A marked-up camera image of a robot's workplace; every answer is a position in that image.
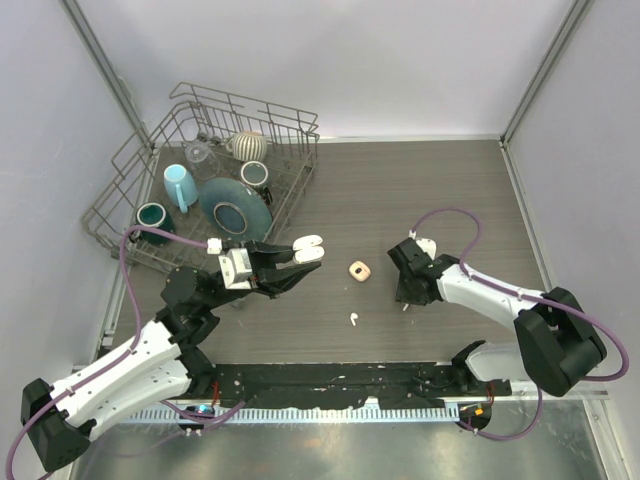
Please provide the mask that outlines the white earbud charging case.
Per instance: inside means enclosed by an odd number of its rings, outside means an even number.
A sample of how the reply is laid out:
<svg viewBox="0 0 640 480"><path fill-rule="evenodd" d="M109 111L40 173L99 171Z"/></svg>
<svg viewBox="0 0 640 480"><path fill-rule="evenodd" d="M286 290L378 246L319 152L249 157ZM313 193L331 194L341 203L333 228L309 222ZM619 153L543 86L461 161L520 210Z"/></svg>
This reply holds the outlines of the white earbud charging case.
<svg viewBox="0 0 640 480"><path fill-rule="evenodd" d="M292 244L293 261L297 264L321 261L325 254L322 244L323 238L316 234L296 239Z"/></svg>

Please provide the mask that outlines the beige earbud charging case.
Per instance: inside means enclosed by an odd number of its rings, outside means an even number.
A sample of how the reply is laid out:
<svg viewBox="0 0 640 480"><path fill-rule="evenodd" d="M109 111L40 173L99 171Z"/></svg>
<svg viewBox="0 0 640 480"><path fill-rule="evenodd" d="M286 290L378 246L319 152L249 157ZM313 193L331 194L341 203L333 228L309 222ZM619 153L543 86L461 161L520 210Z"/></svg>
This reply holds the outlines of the beige earbud charging case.
<svg viewBox="0 0 640 480"><path fill-rule="evenodd" d="M357 282L365 282L371 275L370 268L362 261L353 262L349 266L348 272Z"/></svg>

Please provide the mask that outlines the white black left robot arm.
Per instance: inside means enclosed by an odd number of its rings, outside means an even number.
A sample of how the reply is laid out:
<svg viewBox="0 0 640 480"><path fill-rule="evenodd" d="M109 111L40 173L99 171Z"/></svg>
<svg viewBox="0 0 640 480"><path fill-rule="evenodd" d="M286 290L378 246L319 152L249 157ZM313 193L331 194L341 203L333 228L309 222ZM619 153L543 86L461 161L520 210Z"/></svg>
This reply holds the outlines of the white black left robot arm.
<svg viewBox="0 0 640 480"><path fill-rule="evenodd" d="M91 443L126 417L155 402L205 397L214 365L199 344L217 327L214 309L252 293L270 299L318 269L322 238L307 235L290 246L210 238L213 272L182 265L168 275L163 308L108 354L53 383L37 378L21 398L20 438L28 438L47 475L74 462Z"/></svg>

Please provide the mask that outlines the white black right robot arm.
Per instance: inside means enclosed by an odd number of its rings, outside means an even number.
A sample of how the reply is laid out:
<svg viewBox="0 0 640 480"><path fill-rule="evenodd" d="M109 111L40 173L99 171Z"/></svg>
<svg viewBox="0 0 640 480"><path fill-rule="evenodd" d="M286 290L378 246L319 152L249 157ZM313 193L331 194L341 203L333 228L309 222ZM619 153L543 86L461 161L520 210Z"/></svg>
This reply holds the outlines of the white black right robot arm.
<svg viewBox="0 0 640 480"><path fill-rule="evenodd" d="M483 277L451 255L437 255L429 239L407 237L388 256L399 272L396 301L403 306L460 305L515 334L514 343L468 346L451 371L462 394L475 394L488 381L530 380L562 397L606 359L604 342L565 289L545 293Z"/></svg>

